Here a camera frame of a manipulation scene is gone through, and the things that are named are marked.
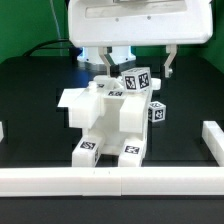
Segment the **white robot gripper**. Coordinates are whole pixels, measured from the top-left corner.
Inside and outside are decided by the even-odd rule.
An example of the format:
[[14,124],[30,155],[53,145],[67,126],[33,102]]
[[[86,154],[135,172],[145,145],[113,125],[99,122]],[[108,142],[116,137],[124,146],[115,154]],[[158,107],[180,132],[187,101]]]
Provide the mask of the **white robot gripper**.
[[112,46],[167,45],[164,74],[169,78],[177,45],[205,43],[212,36],[211,1],[70,0],[69,39],[77,47],[99,47],[108,77],[118,72]]

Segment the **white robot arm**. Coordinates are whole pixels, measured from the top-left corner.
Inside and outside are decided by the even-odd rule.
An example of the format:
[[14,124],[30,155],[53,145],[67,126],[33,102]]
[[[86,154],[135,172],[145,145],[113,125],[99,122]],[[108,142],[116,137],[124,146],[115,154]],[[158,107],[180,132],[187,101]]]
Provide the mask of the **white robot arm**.
[[69,40],[76,47],[95,47],[110,68],[119,46],[164,46],[165,76],[177,47],[203,44],[213,34],[212,0],[70,0]]

